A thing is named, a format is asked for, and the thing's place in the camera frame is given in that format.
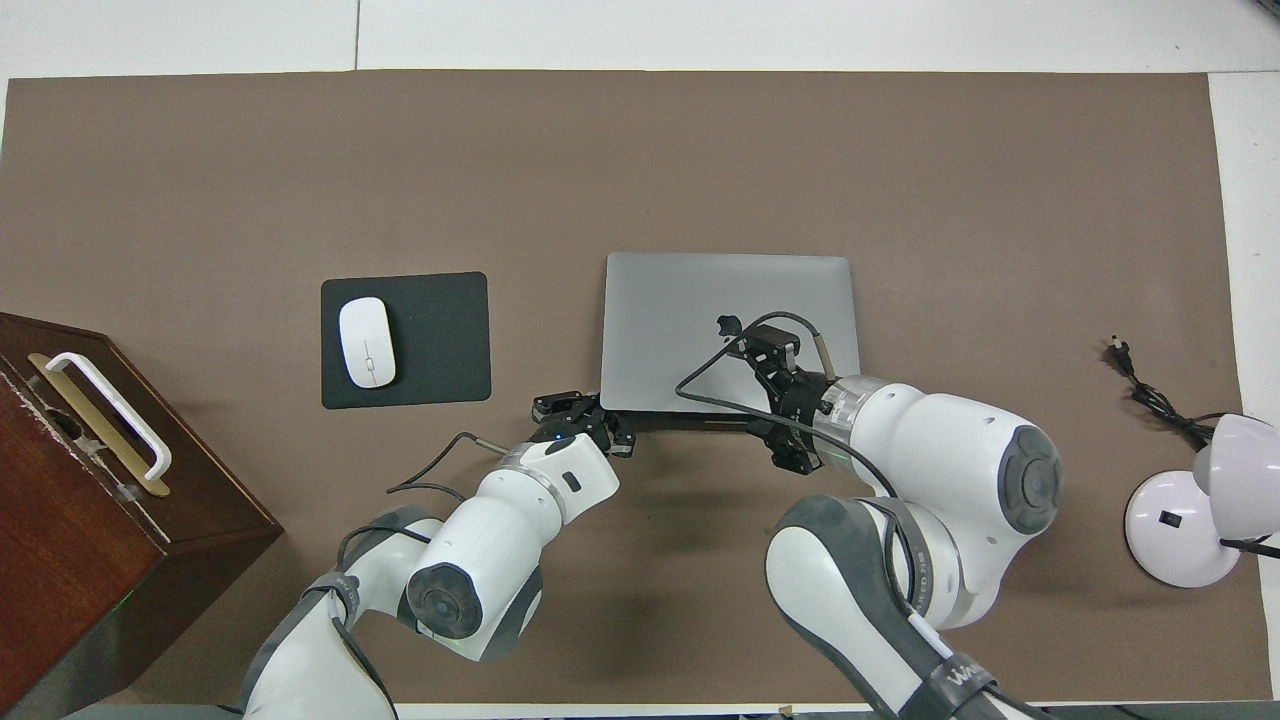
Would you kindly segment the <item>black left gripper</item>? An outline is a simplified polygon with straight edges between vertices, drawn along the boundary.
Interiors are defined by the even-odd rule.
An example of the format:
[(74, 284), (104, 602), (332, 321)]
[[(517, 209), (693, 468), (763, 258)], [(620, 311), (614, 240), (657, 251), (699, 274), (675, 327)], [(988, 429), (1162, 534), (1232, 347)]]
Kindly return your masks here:
[(636, 433), (623, 413), (595, 407), (599, 395), (581, 391), (543, 395), (532, 400), (532, 420), (545, 421), (547, 442), (573, 442), (586, 436), (600, 451), (614, 457), (632, 457)]

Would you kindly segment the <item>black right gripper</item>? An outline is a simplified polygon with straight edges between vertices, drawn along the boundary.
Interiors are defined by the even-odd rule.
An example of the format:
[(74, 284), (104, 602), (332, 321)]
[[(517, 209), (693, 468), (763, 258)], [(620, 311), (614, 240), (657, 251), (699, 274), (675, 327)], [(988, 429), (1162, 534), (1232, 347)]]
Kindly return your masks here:
[[(772, 413), (813, 425), (813, 418), (831, 380), (823, 372), (796, 369), (800, 338), (769, 324), (745, 329), (740, 340), (740, 357), (753, 369), (762, 384), (773, 386), (777, 401)], [(765, 446), (772, 462), (786, 471), (809, 475), (819, 468), (812, 436), (788, 427), (769, 430)]]

